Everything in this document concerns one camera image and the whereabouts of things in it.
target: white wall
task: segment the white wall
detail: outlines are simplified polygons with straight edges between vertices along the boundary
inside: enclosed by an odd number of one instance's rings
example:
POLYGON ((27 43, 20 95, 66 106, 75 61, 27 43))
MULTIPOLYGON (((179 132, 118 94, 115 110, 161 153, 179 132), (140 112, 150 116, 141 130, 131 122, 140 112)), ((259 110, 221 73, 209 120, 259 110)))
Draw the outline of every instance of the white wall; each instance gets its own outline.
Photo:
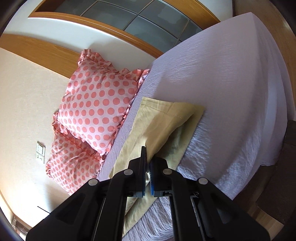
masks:
POLYGON ((117 69, 144 69, 154 57, 103 31, 78 23, 50 18, 28 18, 41 0, 28 0, 13 16, 4 33, 45 40, 80 53, 90 48, 117 69))
POLYGON ((0 56, 0 190, 14 214, 33 227, 47 216, 37 206, 51 212, 69 197, 36 160, 37 141, 50 158, 52 114, 69 79, 1 48, 0 56))
POLYGON ((232 18, 232 0, 198 0, 221 22, 232 18))

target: wooden headboard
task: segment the wooden headboard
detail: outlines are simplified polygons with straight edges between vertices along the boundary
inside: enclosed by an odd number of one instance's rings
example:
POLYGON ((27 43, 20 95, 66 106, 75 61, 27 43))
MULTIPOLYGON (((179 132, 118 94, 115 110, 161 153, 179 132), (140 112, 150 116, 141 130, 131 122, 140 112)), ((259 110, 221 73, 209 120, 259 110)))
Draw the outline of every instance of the wooden headboard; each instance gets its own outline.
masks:
POLYGON ((0 47, 70 78, 80 56, 72 50, 26 36, 3 34, 0 47))

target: pillow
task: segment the pillow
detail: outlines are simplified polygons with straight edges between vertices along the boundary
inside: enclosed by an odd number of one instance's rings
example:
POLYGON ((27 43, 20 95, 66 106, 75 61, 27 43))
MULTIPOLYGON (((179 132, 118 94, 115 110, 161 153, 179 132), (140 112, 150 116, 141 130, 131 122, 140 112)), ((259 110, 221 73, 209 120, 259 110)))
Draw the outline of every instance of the pillow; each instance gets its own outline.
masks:
POLYGON ((106 155, 148 70, 117 71, 98 53, 84 50, 59 108, 70 133, 106 155))
POLYGON ((101 157, 88 143, 76 139, 71 133, 59 132, 66 129, 56 119, 53 126, 55 138, 46 173, 71 195, 89 179, 96 178, 101 157))

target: glass pane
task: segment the glass pane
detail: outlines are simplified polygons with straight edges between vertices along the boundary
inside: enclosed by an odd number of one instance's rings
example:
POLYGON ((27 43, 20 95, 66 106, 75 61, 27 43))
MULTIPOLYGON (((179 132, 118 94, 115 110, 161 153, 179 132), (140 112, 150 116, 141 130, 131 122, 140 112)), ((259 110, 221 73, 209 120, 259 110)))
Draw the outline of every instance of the glass pane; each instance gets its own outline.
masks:
POLYGON ((158 0, 149 4, 140 15, 167 30, 177 38, 188 21, 188 18, 182 15, 177 9, 158 0))
POLYGON ((151 0, 102 0, 123 7, 132 12, 140 12, 151 0))
POLYGON ((126 28, 126 32, 142 39, 162 52, 170 50, 177 41, 177 38, 140 16, 132 21, 126 28))
POLYGON ((97 2, 83 17, 91 18, 113 27, 123 29, 134 18, 135 14, 108 3, 97 2))
POLYGON ((95 2, 95 0, 66 0, 55 10, 55 12, 69 13, 80 16, 89 6, 95 2))
POLYGON ((180 43, 181 43, 181 41, 180 41, 180 40, 178 40, 178 42, 177 42, 176 46, 177 46, 178 44, 180 44, 180 43))
POLYGON ((184 29, 184 32, 182 33, 180 40, 184 41, 190 38, 191 36, 199 33, 200 31, 201 31, 201 28, 190 20, 186 28, 184 29))

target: yellow cloth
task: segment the yellow cloth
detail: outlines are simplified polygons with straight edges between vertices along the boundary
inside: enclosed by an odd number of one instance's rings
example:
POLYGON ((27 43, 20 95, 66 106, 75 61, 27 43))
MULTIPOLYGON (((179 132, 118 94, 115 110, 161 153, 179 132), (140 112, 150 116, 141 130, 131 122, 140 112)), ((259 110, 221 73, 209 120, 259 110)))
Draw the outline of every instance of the yellow cloth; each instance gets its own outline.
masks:
MULTIPOLYGON (((203 111, 202 106, 143 97, 132 130, 109 177, 127 169, 129 161, 141 155, 142 146, 147 149, 147 162, 156 154, 167 160, 169 168, 176 170, 203 111)), ((150 194, 149 181, 150 176, 146 174, 146 194, 143 198, 128 197, 123 236, 156 200, 150 194)))

